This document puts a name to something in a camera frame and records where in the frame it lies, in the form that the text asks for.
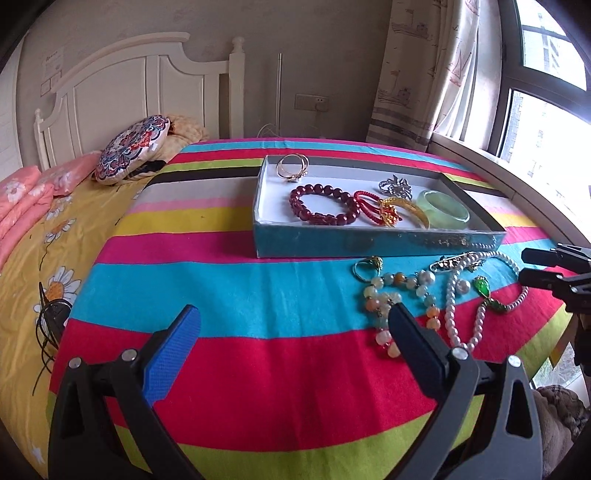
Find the window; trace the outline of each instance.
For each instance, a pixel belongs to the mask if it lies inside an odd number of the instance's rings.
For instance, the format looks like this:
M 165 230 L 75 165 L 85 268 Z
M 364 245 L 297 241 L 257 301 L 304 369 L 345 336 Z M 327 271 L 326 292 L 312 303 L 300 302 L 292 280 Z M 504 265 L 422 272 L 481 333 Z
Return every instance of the window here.
M 591 76 L 535 0 L 499 0 L 502 77 L 488 151 L 591 240 Z
M 550 14 L 535 0 L 517 0 L 523 38 L 523 65 L 586 90 L 585 66 Z

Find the white wooden headboard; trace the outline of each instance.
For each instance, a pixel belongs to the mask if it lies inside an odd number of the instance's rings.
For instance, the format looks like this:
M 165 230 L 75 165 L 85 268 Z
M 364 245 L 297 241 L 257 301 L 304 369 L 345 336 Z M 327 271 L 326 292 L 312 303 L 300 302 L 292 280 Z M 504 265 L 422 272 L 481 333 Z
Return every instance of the white wooden headboard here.
M 150 115 L 196 118 L 219 138 L 220 75 L 229 76 L 230 137 L 244 136 L 244 39 L 232 40 L 229 59 L 198 63 L 187 58 L 188 33 L 140 35 L 113 43 L 69 70 L 52 89 L 47 119 L 35 111 L 41 168 L 59 165 L 109 141 Z

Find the striped bedspread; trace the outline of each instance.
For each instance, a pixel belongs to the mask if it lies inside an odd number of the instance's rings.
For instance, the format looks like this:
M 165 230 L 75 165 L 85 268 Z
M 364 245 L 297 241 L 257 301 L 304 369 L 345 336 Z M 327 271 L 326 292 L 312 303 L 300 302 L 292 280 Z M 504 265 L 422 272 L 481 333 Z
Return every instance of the striped bedspread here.
M 362 310 L 354 260 L 257 259 L 252 238 L 256 176 L 267 154 L 379 161 L 447 174 L 506 227 L 501 251 L 520 265 L 525 247 L 552 242 L 511 202 L 466 168 L 411 151 L 328 140 L 238 140 L 189 145 L 154 177 L 103 247 L 72 310 L 50 385 L 51 411 L 70 358 L 110 361 L 165 329 L 186 304 L 202 334 L 155 410 L 210 480 L 382 479 L 434 404 L 403 361 L 378 353 Z M 415 272 L 437 257 L 386 258 Z M 520 292 L 497 260 L 480 273 L 509 302 Z M 443 307 L 445 275 L 430 291 Z M 424 323 L 424 307 L 405 304 Z M 459 299 L 460 336 L 472 332 L 474 292 Z M 507 315 L 487 312 L 475 356 L 517 353 L 533 374 L 568 322 L 563 305 L 530 291 Z M 121 412 L 109 403 L 129 457 L 145 466 Z M 478 413 L 476 400 L 462 437 Z

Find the red beaded bracelet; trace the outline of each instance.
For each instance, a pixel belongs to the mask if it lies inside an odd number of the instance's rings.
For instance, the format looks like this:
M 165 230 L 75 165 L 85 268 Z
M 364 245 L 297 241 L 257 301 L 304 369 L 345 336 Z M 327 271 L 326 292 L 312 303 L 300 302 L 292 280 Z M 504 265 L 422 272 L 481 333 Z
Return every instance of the red beaded bracelet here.
M 324 195 L 326 197 L 332 195 L 335 199 L 343 202 L 349 211 L 347 213 L 340 213 L 337 216 L 312 213 L 306 208 L 304 202 L 300 200 L 302 195 L 310 194 Z M 348 192 L 343 192 L 341 189 L 334 189 L 330 185 L 322 186 L 320 183 L 316 185 L 300 185 L 293 189 L 290 194 L 290 205 L 296 217 L 304 222 L 310 222 L 312 225 L 348 225 L 353 223 L 361 215 L 359 203 Z
M 367 218 L 377 225 L 385 225 L 386 223 L 382 217 L 384 214 L 384 209 L 380 209 L 379 206 L 372 205 L 362 197 L 371 198 L 372 200 L 378 202 L 378 205 L 383 200 L 383 198 L 379 195 L 376 195 L 375 193 L 366 192 L 364 190 L 358 190 L 353 194 L 353 198 L 357 201 L 361 211 L 367 216 Z M 390 220 L 393 224 L 396 224 L 396 222 L 402 220 L 402 217 L 394 207 L 389 207 L 386 211 L 386 214 L 390 216 Z

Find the yellow floral blanket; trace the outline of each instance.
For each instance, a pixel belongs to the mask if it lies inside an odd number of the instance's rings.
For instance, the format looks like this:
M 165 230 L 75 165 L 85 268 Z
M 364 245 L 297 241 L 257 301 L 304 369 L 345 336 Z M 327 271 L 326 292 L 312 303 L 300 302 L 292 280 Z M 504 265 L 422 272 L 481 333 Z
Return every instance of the yellow floral blanket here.
M 39 473 L 47 477 L 50 374 L 35 338 L 39 282 L 49 300 L 74 303 L 105 241 L 149 179 L 107 187 L 90 179 L 53 200 L 23 237 L 0 275 L 0 419 Z

